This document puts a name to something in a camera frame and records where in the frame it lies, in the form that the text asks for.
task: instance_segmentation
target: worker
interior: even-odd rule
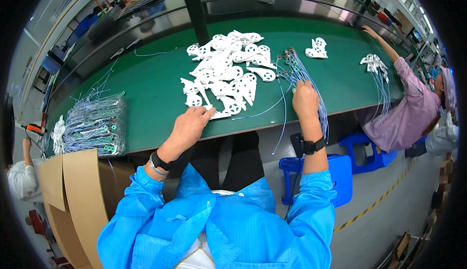
[[[323,140],[319,97],[310,81],[297,82],[292,102],[304,139]],[[251,177],[241,169],[235,171],[235,180],[246,184],[240,190],[211,191],[188,164],[175,199],[164,201],[167,169],[199,140],[214,112],[214,108],[189,108],[177,118],[165,143],[131,176],[132,184],[97,240],[102,265],[109,269],[329,268],[335,220],[330,200],[336,192],[324,144],[305,155],[300,192],[287,221],[275,214],[266,179],[248,183]],[[260,158],[247,156],[243,166],[255,166],[256,160]]]
[[[9,189],[19,200],[43,202],[39,185],[39,165],[46,159],[31,159],[31,138],[23,139],[23,161],[15,163],[7,173]]]
[[[410,66],[397,52],[368,26],[363,31],[370,34],[382,46],[394,63],[405,89],[399,104],[390,109],[382,121],[374,114],[359,114],[359,122],[365,134],[383,151],[402,151],[411,147],[423,135],[427,135],[440,119],[440,107],[453,111],[456,97],[454,79],[449,69],[441,67],[443,75],[435,79],[435,90],[430,91],[412,72]]]
[[[439,127],[436,124],[434,130],[428,135],[425,142],[416,143],[405,150],[405,157],[416,157],[429,152],[434,156],[445,155],[457,149],[459,146],[459,129],[452,123],[450,111],[446,115],[446,125]],[[457,152],[453,152],[454,161]]]

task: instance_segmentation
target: green workbench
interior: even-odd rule
[[[378,103],[375,82],[371,74],[366,72],[366,65],[359,64],[360,60],[369,53],[380,56],[389,67],[391,99],[399,99],[403,96],[402,84],[395,74],[390,59],[368,34],[359,29],[325,21],[296,18],[238,19],[210,24],[208,29],[212,36],[218,33],[227,35],[232,30],[258,32],[264,40],[257,44],[269,46],[271,59],[274,61],[277,54],[283,54],[284,49],[294,47],[318,86],[329,115]],[[305,49],[312,46],[311,39],[317,37],[325,39],[329,58],[310,59],[305,56]],[[114,72],[106,84],[106,89],[110,90],[105,94],[113,95],[122,91],[126,93],[127,151],[134,152],[160,146],[170,135],[177,116],[186,111],[186,96],[183,94],[184,85],[180,82],[180,78],[194,79],[189,72],[193,71],[199,62],[192,61],[193,56],[188,56],[186,53],[186,48],[194,43],[196,43],[194,31],[185,30],[137,49],[138,54],[162,51],[166,51],[166,54],[140,57],[131,52],[120,57],[116,62]],[[101,79],[112,64],[113,61],[85,81],[71,96],[78,98],[80,92],[83,92],[82,96],[84,96],[90,86]],[[284,59],[280,60],[279,64],[289,70]],[[241,65],[247,72],[245,63],[237,65]],[[289,86],[282,78],[281,84],[284,91]],[[207,93],[216,109],[223,110],[222,102],[216,100],[210,91]],[[283,103],[261,116],[232,120],[235,117],[258,114],[270,108],[280,97],[277,80],[267,83],[258,77],[254,105],[247,104],[247,110],[241,111],[237,116],[211,121],[204,129],[202,137],[222,136],[283,123]],[[289,91],[286,94],[288,122],[297,120],[291,97],[292,92]],[[67,111],[73,105],[74,100],[68,98],[59,107],[50,110],[48,129],[53,128],[61,114],[66,117]]]

